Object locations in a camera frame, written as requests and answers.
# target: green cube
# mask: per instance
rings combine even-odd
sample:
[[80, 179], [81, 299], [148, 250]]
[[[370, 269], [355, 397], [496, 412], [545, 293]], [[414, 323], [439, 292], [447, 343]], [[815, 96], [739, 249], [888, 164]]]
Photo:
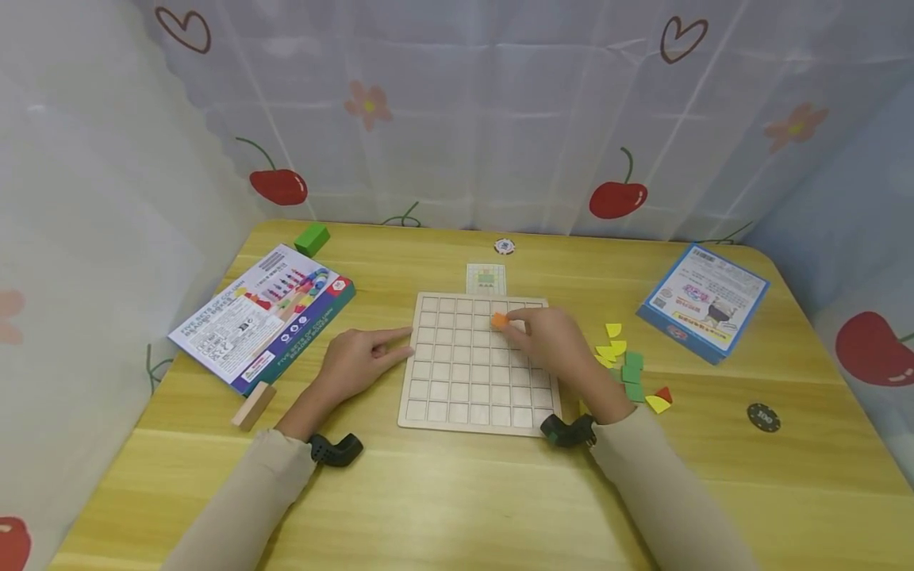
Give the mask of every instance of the green cube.
[[323, 224], [312, 224], [295, 239], [295, 249], [308, 258], [313, 258], [330, 239], [330, 230]]
[[644, 369], [644, 357], [640, 353], [625, 352], [625, 364], [636, 369]]
[[644, 389], [641, 388], [641, 385], [636, 385], [635, 383], [624, 383], [622, 386], [625, 387], [625, 394], [628, 396], [629, 400], [634, 403], [644, 402]]
[[622, 382], [628, 385], [640, 385], [641, 384], [641, 369], [636, 369], [631, 365], [622, 366]]

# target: beige sleeve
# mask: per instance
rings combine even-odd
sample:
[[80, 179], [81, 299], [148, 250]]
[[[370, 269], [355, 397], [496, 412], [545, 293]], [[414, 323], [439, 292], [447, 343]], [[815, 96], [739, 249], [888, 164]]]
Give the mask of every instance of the beige sleeve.
[[312, 472], [310, 444], [276, 430], [261, 432], [165, 560], [163, 571], [253, 571]]
[[594, 425], [590, 452], [615, 484], [664, 571], [757, 569], [749, 547], [696, 475], [676, 456], [647, 407]]

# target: red triangle piece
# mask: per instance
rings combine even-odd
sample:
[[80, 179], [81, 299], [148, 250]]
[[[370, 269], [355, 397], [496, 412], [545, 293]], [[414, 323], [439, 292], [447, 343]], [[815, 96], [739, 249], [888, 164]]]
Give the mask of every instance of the red triangle piece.
[[665, 400], [666, 402], [670, 403], [671, 405], [673, 404], [673, 395], [670, 394], [670, 387], [669, 387], [669, 386], [663, 387], [662, 389], [660, 389], [659, 391], [657, 391], [657, 392], [655, 393], [655, 395], [656, 395], [657, 397], [662, 398], [663, 400]]

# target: toy box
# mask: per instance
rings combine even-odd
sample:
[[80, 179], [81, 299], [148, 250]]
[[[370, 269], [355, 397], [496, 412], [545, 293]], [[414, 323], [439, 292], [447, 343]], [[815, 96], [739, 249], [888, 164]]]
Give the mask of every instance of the toy box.
[[168, 338], [246, 396], [279, 378], [354, 295], [351, 280], [280, 245]]
[[716, 365], [732, 353], [769, 283], [691, 244], [637, 315]]

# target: hand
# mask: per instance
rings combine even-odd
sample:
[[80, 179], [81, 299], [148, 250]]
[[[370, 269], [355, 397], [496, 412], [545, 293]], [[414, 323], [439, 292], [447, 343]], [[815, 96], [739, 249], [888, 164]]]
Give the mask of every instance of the hand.
[[324, 364], [314, 381], [276, 424], [285, 436], [306, 441], [340, 403], [369, 388], [390, 367], [412, 355], [412, 347], [388, 348], [412, 327], [340, 333], [327, 346]]
[[593, 358], [584, 333], [570, 315], [559, 308], [547, 307], [514, 310], [507, 318], [526, 325], [526, 333], [511, 325], [502, 328], [508, 341], [575, 389], [598, 423], [618, 422], [634, 411], [622, 386]]

